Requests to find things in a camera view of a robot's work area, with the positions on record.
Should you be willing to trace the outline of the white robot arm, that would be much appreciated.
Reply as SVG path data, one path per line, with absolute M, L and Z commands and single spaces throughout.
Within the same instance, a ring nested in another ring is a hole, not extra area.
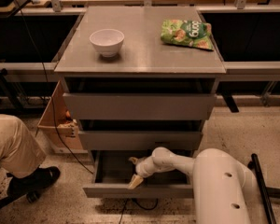
M 258 182 L 230 154 L 208 148 L 190 158 L 157 147 L 150 156 L 129 161 L 135 166 L 129 189 L 156 173 L 177 170 L 191 177 L 197 224 L 252 224 L 247 204 L 257 199 Z

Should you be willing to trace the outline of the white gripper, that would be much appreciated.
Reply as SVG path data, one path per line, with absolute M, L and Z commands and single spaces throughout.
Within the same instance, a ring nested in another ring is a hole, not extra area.
M 159 169 L 151 157 L 144 157 L 140 159 L 130 157 L 129 161 L 135 165 L 137 175 L 132 176 L 128 189 L 137 188 L 144 181 L 144 178 L 155 174 Z

